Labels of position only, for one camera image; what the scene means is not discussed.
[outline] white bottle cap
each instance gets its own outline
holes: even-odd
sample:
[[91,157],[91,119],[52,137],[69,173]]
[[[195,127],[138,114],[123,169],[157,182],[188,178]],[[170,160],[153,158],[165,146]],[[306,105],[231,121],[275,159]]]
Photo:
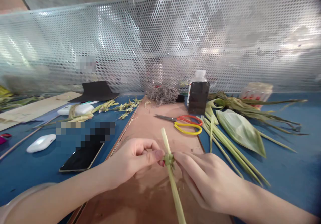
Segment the white bottle cap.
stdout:
[[195,77],[205,77],[206,70],[196,70]]

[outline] hand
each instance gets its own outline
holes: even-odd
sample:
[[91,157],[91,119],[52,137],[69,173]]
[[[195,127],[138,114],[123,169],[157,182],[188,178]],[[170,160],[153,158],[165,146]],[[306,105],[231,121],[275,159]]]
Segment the hand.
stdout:
[[234,215],[246,205],[247,181],[214,154],[173,153],[183,178],[199,205]]
[[164,151],[152,139],[130,139],[112,157],[103,163],[107,171],[108,190],[128,181],[136,174],[142,174],[158,162],[163,166]]

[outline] black felt piece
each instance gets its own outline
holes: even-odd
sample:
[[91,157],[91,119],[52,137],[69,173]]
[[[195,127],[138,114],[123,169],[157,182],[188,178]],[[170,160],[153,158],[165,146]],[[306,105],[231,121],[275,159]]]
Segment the black felt piece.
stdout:
[[184,95],[178,95],[176,102],[184,102],[185,101],[185,96]]
[[107,81],[83,83],[84,93],[69,102],[108,101],[119,95],[113,93]]

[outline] white mouse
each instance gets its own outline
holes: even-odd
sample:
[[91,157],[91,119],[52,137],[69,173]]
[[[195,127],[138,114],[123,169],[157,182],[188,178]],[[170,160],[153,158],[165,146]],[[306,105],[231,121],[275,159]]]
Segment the white mouse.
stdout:
[[41,150],[44,150],[47,148],[54,140],[56,139],[55,134],[51,135],[44,135],[41,136],[39,139],[37,139],[35,142],[33,142],[28,148],[28,153],[34,153]]

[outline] red object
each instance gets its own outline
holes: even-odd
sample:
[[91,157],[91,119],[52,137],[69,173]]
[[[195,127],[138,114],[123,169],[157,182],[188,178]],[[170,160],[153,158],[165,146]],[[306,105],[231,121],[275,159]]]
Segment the red object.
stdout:
[[[199,123],[192,122],[192,121],[190,121],[190,120],[185,119],[184,117],[189,117],[189,118],[192,118],[192,119],[196,119],[197,122],[199,122]],[[198,119],[197,117],[192,116],[192,115],[181,115],[181,116],[178,116],[176,119],[177,119],[177,120],[183,120],[183,121],[185,121],[185,122],[188,122],[188,123],[190,123],[190,124],[195,124],[195,125],[198,125],[198,126],[202,126],[202,124],[203,124],[202,120],[200,120],[200,119]]]
[[7,140],[4,138],[4,137],[2,137],[2,136],[0,136],[0,144],[3,144],[4,142],[6,142]]
[[12,135],[5,133],[5,134],[1,134],[0,136],[5,137],[5,138],[9,138],[9,137],[11,137]]

